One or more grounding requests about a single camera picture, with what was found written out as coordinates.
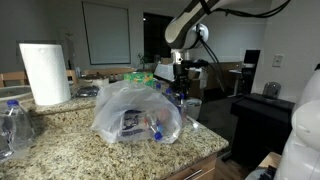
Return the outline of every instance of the bottle cap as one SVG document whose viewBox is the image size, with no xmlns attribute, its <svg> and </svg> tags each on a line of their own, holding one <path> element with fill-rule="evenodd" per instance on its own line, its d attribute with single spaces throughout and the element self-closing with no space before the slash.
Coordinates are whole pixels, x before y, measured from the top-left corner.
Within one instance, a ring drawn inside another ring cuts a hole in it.
<svg viewBox="0 0 320 180">
<path fill-rule="evenodd" d="M 155 139 L 156 141 L 160 141 L 160 140 L 162 139 L 162 134 L 161 134 L 160 132 L 156 132 L 156 133 L 154 134 L 154 139 Z"/>
<path fill-rule="evenodd" d="M 172 93 L 171 88 L 167 88 L 167 89 L 166 89 L 166 94 L 171 94 L 171 93 Z"/>
<path fill-rule="evenodd" d="M 19 106 L 19 101 L 18 100 L 9 100 L 7 101 L 8 106 Z"/>
<path fill-rule="evenodd" d="M 183 93 L 180 94 L 181 99 L 185 99 L 185 95 Z"/>
<path fill-rule="evenodd" d="M 156 89 L 161 89 L 161 84 L 160 83 L 156 84 Z"/>
</svg>

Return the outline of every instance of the drawer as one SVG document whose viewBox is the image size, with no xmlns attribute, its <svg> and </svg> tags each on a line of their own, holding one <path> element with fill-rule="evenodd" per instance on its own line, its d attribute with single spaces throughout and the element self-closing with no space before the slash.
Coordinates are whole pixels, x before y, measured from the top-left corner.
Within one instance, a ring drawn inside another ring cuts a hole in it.
<svg viewBox="0 0 320 180">
<path fill-rule="evenodd" d="M 167 178 L 168 180 L 180 179 L 213 179 L 214 167 L 216 164 L 217 153 L 181 170 Z"/>
</svg>

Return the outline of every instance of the black cabinet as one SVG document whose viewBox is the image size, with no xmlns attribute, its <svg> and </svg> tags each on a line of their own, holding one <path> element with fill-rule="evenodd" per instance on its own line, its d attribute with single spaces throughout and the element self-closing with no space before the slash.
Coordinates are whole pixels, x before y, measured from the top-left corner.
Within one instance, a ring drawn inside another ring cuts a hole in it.
<svg viewBox="0 0 320 180">
<path fill-rule="evenodd" d="M 232 159 L 256 167 L 269 152 L 282 154 L 292 130 L 294 103 L 269 100 L 259 94 L 246 95 L 232 103 L 231 114 L 238 117 Z"/>
</svg>

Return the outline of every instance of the water bottle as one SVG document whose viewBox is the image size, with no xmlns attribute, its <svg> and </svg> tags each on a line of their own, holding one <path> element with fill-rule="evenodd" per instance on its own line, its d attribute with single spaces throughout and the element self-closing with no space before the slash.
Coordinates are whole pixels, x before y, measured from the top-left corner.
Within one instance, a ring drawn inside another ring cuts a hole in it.
<svg viewBox="0 0 320 180">
<path fill-rule="evenodd" d="M 162 139 L 162 133 L 163 133 L 163 126 L 158 120 L 157 116 L 155 114 L 149 113 L 145 117 L 145 124 L 148 129 L 150 129 L 153 139 L 156 141 L 160 141 Z"/>
<path fill-rule="evenodd" d="M 1 135 L 5 137 L 10 150 L 19 151 L 31 144 L 34 131 L 27 113 L 17 100 L 7 102 L 7 110 L 1 116 Z"/>
<path fill-rule="evenodd" d="M 162 93 L 161 92 L 161 84 L 160 83 L 156 83 L 156 91 L 159 92 L 159 93 Z"/>
<path fill-rule="evenodd" d="M 171 103 L 175 104 L 175 98 L 174 98 L 174 96 L 173 96 L 173 94 L 172 94 L 171 88 L 167 88 L 167 89 L 166 89 L 166 94 L 165 94 L 165 96 L 167 97 L 167 99 L 168 99 Z"/>
<path fill-rule="evenodd" d="M 187 102 L 186 102 L 185 95 L 183 93 L 180 94 L 180 99 L 181 99 L 181 103 L 180 103 L 181 120 L 182 120 L 182 123 L 185 123 L 187 122 Z"/>
</svg>

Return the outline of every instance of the window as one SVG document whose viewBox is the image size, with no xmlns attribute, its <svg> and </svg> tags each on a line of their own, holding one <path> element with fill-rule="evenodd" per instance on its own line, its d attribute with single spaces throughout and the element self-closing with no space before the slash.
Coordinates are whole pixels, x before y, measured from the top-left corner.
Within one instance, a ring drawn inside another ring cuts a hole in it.
<svg viewBox="0 0 320 180">
<path fill-rule="evenodd" d="M 83 2 L 90 64 L 130 64 L 128 9 Z"/>
</svg>

